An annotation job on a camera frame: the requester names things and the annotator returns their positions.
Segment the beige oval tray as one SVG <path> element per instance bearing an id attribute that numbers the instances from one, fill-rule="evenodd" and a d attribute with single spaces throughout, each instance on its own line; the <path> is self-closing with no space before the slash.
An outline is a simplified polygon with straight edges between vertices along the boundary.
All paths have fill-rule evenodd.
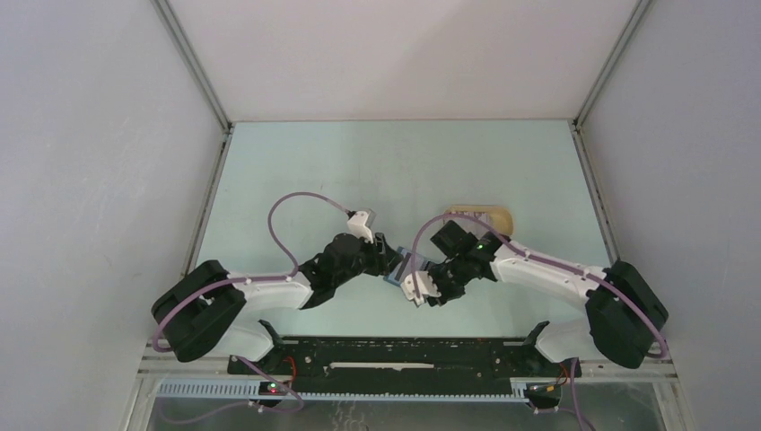
<path id="1" fill-rule="evenodd" d="M 458 214 L 476 218 L 485 224 L 492 226 L 498 233 L 512 235 L 514 223 L 511 212 L 506 207 L 490 205 L 453 205 L 448 207 L 445 214 Z M 456 218 L 455 221 L 467 232 L 473 233 L 480 238 L 487 230 L 481 224 Z"/>

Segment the blue card holder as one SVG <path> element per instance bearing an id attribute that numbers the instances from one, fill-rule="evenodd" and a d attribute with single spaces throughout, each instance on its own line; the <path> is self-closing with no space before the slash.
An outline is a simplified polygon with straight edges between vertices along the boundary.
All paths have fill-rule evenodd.
<path id="1" fill-rule="evenodd" d="M 386 278 L 386 277 L 383 278 L 385 282 L 393 286 L 400 286 L 404 278 L 411 272 L 417 271 L 417 270 L 427 270 L 433 264 L 433 261 L 431 259 L 426 258 L 425 256 L 422 256 L 419 253 L 413 254 L 410 249 L 407 249 L 404 247 L 397 247 L 396 251 L 397 250 L 409 250 L 410 260 L 408 262 L 407 268 L 405 269 L 402 278 Z"/>

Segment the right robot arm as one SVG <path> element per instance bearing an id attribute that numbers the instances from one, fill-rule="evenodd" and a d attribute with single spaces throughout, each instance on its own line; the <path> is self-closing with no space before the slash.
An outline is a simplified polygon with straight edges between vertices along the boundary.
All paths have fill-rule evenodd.
<path id="1" fill-rule="evenodd" d="M 628 369 L 667 352 L 661 330 L 669 313 L 632 264 L 585 266 L 534 251 L 494 229 L 481 237 L 447 221 L 432 243 L 445 260 L 407 276 L 402 284 L 415 305 L 443 306 L 474 280 L 533 288 L 582 313 L 567 323 L 539 323 L 527 337 L 521 361 L 534 375 L 557 363 L 602 357 Z"/>

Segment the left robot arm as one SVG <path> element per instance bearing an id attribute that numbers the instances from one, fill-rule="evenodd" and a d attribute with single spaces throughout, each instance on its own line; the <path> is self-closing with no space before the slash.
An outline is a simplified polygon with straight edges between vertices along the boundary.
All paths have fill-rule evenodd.
<path id="1" fill-rule="evenodd" d="M 385 277 L 403 260 L 382 233 L 372 241 L 340 233 L 292 276 L 235 276 L 216 259 L 203 262 L 152 305 L 166 346 L 181 363 L 208 354 L 244 356 L 262 374 L 280 369 L 284 351 L 260 314 L 307 310 L 332 299 L 350 280 Z"/>

